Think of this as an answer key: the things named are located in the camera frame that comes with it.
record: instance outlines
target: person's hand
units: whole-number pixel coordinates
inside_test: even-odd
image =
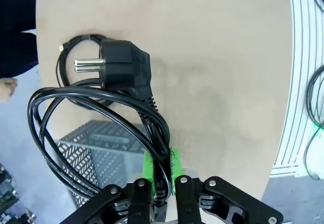
[[[6,102],[14,94],[17,80],[11,78],[0,79],[0,102]]]

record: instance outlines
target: person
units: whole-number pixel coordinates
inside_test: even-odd
[[[36,0],[0,0],[0,102],[15,92],[18,76],[38,64]]]

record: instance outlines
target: green tape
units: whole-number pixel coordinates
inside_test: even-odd
[[[156,198],[156,190],[155,190],[155,184],[154,184],[154,165],[153,160],[149,152],[144,152],[144,162],[143,162],[143,178],[146,178],[151,182],[152,186],[152,195],[154,198]]]
[[[181,158],[179,150],[172,148],[170,152],[170,166],[171,166],[171,179],[172,179],[172,194],[176,193],[176,188],[174,181],[177,177],[183,175],[183,170],[181,166]]]

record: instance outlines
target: black machine part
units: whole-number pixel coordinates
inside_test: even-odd
[[[282,224],[280,212],[220,177],[205,182],[182,175],[175,180],[178,224],[202,224],[199,208],[226,224]],[[125,188],[114,184],[76,210],[61,224],[150,224],[154,220],[151,183],[140,178]]]

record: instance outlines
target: beige table surface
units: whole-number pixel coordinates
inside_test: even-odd
[[[184,167],[262,197],[288,102],[290,0],[37,0],[36,15],[44,87],[58,85],[59,46],[73,36],[132,41],[151,56],[153,95]],[[74,59],[97,56],[91,42],[76,47],[70,80],[83,78]],[[112,108],[140,122],[133,110]],[[60,138],[89,119],[102,118],[67,101],[50,126]]]

